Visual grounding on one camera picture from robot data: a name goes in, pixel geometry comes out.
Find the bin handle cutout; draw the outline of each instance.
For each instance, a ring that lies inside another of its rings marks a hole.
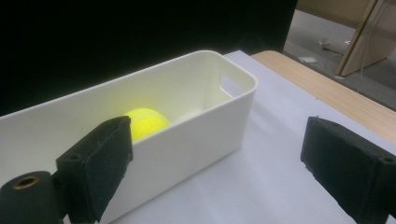
[[[225,75],[220,76],[220,87],[233,98],[244,93],[241,86]]]

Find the floor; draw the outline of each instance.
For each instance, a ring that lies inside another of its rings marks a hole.
[[[335,74],[337,64],[347,49],[347,41],[354,32],[350,27],[296,10],[283,53],[396,111],[396,50],[387,59],[346,77]],[[322,48],[320,41],[330,43],[326,46],[327,50]]]

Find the white plastic bin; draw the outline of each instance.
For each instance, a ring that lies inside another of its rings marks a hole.
[[[0,118],[0,185],[55,160],[99,123],[138,107],[171,125],[134,142],[107,223],[240,148],[257,81],[202,50]]]

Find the yellow ball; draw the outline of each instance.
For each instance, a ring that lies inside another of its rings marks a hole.
[[[138,108],[125,114],[131,118],[132,141],[155,133],[169,125],[169,120],[159,112],[149,108]]]

